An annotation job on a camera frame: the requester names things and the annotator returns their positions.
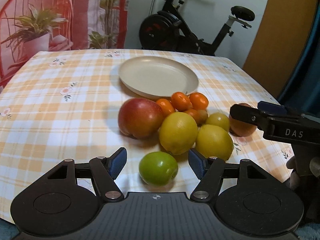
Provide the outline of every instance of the white plate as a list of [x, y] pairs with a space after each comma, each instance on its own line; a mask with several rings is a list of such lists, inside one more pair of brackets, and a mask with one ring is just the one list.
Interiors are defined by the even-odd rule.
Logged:
[[174, 60], [143, 56], [121, 64], [119, 77], [131, 91], [150, 99], [170, 97], [175, 92], [191, 94], [199, 84], [196, 74]]

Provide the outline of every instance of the floral pattern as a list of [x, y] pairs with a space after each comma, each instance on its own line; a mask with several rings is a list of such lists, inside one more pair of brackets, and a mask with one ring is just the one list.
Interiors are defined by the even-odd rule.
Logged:
[[8, 119], [11, 119], [12, 115], [10, 114], [11, 108], [8, 107], [6, 109], [4, 109], [3, 112], [0, 113], [1, 117], [7, 117]]
[[226, 68], [226, 69], [229, 69], [229, 70], [235, 72], [235, 73], [238, 73], [236, 70], [234, 70], [234, 69], [232, 69], [232, 68], [228, 68], [226, 65], [222, 65], [222, 66], [223, 66], [224, 68]]
[[180, 55], [181, 57], [192, 57], [191, 54], [179, 53], [179, 55]]
[[286, 159], [289, 160], [291, 157], [293, 157], [294, 153], [291, 149], [291, 147], [286, 148], [284, 151], [281, 150], [282, 156]]
[[60, 90], [60, 94], [63, 95], [64, 100], [68, 102], [68, 100], [71, 98], [71, 92], [73, 91], [73, 87], [75, 87], [78, 83], [73, 82], [69, 87], [64, 87]]
[[61, 59], [60, 58], [56, 58], [49, 64], [49, 67], [65, 65], [65, 63], [66, 63], [66, 59], [65, 58], [61, 58]]
[[236, 154], [239, 155], [239, 152], [241, 152], [241, 149], [239, 147], [239, 144], [238, 143], [235, 143], [235, 141], [237, 141], [236, 137], [233, 136], [232, 134], [230, 134], [231, 138], [232, 138], [232, 141], [233, 141], [233, 147], [235, 148], [236, 150]]
[[122, 53], [114, 50], [114, 51], [107, 51], [104, 55], [104, 57], [121, 57]]
[[236, 139], [237, 143], [240, 145], [247, 145], [248, 144], [246, 137], [235, 137], [235, 139]]

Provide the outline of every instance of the poster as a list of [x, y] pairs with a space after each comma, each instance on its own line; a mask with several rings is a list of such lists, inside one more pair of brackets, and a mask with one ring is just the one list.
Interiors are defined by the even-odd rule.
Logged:
[[0, 91], [39, 51], [123, 48], [129, 0], [0, 0]]

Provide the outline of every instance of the red chair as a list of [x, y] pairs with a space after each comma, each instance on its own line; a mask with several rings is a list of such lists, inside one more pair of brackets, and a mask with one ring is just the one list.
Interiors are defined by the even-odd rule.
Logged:
[[[60, 24], [60, 29], [53, 30], [49, 51], [62, 51], [72, 48], [72, 0], [8, 0], [0, 11], [0, 42], [6, 40], [19, 28], [15, 19], [22, 15], [30, 16], [28, 4], [36, 9], [52, 8], [66, 18], [68, 22]], [[0, 46], [0, 87], [5, 86], [14, 74], [29, 60], [22, 44], [14, 48], [9, 41]]]

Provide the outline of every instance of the red apple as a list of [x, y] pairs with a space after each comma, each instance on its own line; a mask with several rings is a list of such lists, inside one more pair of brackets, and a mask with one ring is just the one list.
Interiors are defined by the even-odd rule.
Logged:
[[155, 102], [145, 98], [132, 98], [121, 106], [118, 125], [124, 135], [143, 139], [156, 132], [163, 119], [162, 109]]

